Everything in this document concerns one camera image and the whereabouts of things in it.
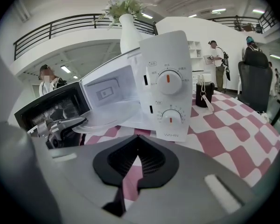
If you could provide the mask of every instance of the black office chair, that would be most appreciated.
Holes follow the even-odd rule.
[[[273,78],[266,55],[247,50],[245,61],[238,63],[238,70],[242,80],[239,101],[255,111],[266,112]]]

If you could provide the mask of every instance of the tag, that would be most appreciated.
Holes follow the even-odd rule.
[[[215,109],[214,109],[214,107],[211,105],[211,103],[209,102],[209,100],[206,98],[206,96],[205,96],[205,95],[202,95],[202,96],[201,96],[201,100],[202,100],[202,98],[204,99],[204,101],[205,101],[205,103],[206,103],[206,105],[207,105],[209,111],[210,111],[210,112],[214,112]]]

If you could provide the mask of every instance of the man with backpack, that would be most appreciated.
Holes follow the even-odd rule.
[[[218,91],[222,92],[223,91],[223,75],[225,71],[225,66],[228,66],[228,55],[220,48],[217,46],[216,41],[210,41],[209,42],[210,46],[215,49],[216,51],[216,56],[209,57],[214,62],[214,65],[216,67],[216,82],[217,82],[217,87]]]

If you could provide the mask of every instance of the ceiling light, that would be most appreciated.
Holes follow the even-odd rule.
[[[257,10],[257,9],[254,9],[253,12],[255,12],[255,13],[261,13],[261,14],[265,13],[264,11]]]
[[[147,15],[147,14],[145,14],[145,13],[142,13],[142,15],[143,15],[144,17],[146,17],[146,18],[152,19],[152,16]]]
[[[271,57],[274,57],[274,58],[277,58],[277,59],[280,59],[280,56],[275,56],[275,55],[270,55]]]
[[[66,73],[70,73],[70,70],[66,68],[65,65],[60,67],[62,70],[64,70]]]
[[[221,8],[221,9],[217,9],[217,10],[212,10],[213,13],[215,13],[215,12],[222,12],[222,11],[226,11],[226,8]]]

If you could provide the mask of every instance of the table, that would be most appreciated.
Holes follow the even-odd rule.
[[[195,97],[193,94],[187,140],[175,144],[209,155],[253,187],[280,150],[280,135],[257,112],[226,94],[214,91],[214,113],[196,106]],[[156,137],[155,131],[115,126],[86,135],[85,144],[133,134]],[[127,209],[138,197],[136,187],[140,178],[142,168],[137,158],[123,180]]]

